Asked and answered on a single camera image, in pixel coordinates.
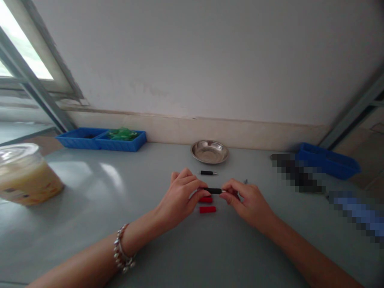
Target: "plastic cup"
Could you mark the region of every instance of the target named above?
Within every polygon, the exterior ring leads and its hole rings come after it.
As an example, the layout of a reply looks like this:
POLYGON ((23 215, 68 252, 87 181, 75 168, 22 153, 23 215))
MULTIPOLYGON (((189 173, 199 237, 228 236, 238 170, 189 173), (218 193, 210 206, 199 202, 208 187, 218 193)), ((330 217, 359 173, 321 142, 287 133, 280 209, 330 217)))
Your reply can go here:
POLYGON ((33 143, 0 147, 0 198, 29 206, 62 191, 64 185, 33 143))

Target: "beaded bracelet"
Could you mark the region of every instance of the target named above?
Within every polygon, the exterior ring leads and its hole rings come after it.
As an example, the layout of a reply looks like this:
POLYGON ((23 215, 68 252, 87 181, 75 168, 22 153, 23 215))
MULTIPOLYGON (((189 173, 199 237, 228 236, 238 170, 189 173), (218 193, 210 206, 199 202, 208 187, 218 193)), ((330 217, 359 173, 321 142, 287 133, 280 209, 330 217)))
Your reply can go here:
POLYGON ((132 257, 126 256, 126 254, 123 251, 123 248, 121 246, 121 239, 123 238, 123 234, 125 231, 125 228, 127 228, 128 224, 125 224, 118 230, 117 232, 117 238, 114 242, 114 258, 116 259, 116 265, 119 269, 122 269, 122 273, 125 274, 130 268, 133 268, 136 265, 136 262, 134 262, 133 258, 136 256, 136 253, 132 257))

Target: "metal bowl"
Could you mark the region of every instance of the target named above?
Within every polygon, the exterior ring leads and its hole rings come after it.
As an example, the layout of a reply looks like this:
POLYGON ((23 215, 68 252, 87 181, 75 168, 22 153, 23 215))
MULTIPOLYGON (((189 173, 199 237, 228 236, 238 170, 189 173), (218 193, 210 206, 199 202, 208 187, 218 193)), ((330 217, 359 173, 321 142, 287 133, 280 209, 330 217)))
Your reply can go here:
POLYGON ((223 144, 201 140, 191 146, 191 153, 200 162, 205 164, 219 164, 228 159, 229 150, 223 144))

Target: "red connector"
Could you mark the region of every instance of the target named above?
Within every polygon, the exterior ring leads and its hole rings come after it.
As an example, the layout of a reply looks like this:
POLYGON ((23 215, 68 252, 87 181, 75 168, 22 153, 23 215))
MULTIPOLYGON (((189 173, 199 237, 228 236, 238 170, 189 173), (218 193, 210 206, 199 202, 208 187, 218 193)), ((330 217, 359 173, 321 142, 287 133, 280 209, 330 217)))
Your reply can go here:
POLYGON ((213 202, 213 199, 212 197, 203 197, 199 200, 199 202, 203 202, 203 203, 212 203, 213 202))
POLYGON ((216 212, 216 207, 211 206, 211 207, 200 207, 200 213, 212 213, 216 212))

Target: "blue basket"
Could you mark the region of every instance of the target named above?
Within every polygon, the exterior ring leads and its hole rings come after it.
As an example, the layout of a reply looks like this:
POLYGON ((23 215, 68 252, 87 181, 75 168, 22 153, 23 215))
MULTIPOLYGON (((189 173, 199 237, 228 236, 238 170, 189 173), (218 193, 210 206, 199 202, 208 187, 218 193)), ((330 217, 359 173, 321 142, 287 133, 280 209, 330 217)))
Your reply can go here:
POLYGON ((107 136, 108 131, 97 136, 95 141, 97 145, 104 150, 136 152, 147 142, 147 136, 145 135, 145 131, 135 132, 138 132, 139 136, 132 141, 111 140, 107 136))
POLYGON ((361 173, 360 165, 356 160, 308 143, 301 144, 296 160, 302 161, 304 166, 318 167, 319 172, 343 180, 361 173))
POLYGON ((107 131, 108 129, 100 128, 78 128, 61 134, 56 139, 67 148, 99 150, 101 147, 98 146, 95 138, 107 131))

